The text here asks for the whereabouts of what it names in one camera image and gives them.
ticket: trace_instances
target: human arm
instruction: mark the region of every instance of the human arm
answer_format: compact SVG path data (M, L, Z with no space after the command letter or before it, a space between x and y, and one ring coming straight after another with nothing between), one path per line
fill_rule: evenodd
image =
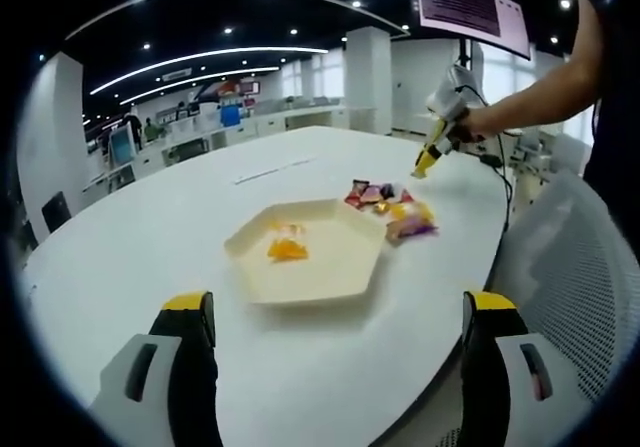
M472 133L494 135L507 129L562 122L597 100L603 39L598 14L589 0L578 0L579 25L569 61L529 88L462 121Z

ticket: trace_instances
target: computer screen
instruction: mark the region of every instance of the computer screen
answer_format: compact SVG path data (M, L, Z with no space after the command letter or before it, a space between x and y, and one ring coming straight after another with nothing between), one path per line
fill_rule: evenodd
M512 0L417 0L420 25L484 41L531 58L522 8Z

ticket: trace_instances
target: black ceiling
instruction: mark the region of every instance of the black ceiling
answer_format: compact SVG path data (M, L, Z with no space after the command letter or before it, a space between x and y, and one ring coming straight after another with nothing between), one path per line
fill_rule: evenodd
M362 14L319 0L144 0L88 27L69 41L64 37L102 12L127 0L42 0L46 22L39 29L40 52L51 56L62 49L85 68L85 111L114 115L118 101L158 87L155 78L185 67L214 73L246 67L278 65L291 54L245 54L208 57L167 66L123 81L94 96L88 92L132 70L198 52L230 47L342 45L349 30L376 25L397 31ZM360 0L367 10L396 24L409 24L411 38L448 36L417 26L410 0ZM576 12L559 9L559 0L515 0L522 4L530 38L539 49L554 53L570 50ZM233 27L225 35L225 27ZM297 36L289 31L296 28ZM560 42L550 43L557 35ZM145 42L151 49L142 48ZM248 65L242 66L243 59Z

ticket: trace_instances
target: hexagonal tray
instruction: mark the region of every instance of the hexagonal tray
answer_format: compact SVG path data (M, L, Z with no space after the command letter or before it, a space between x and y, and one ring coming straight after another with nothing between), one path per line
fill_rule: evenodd
M309 258L274 262L267 251L274 223L306 229ZM250 302L289 304L350 297L367 290L386 228L342 200L276 204L225 242Z

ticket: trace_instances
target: white table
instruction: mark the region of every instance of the white table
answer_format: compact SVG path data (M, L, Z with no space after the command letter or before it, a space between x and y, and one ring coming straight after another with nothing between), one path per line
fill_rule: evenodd
M25 269L31 315L55 370L83 405L100 370L161 305L215 299L217 415L226 446L364 446L431 382L462 329L462 293L485 284L505 220L502 180L452 153L413 179L421 145L309 127L203 155L82 211ZM283 167L236 184L240 177ZM335 307L248 305L222 243L276 202L343 197L354 178L403 182L439 236L385 247L367 294Z

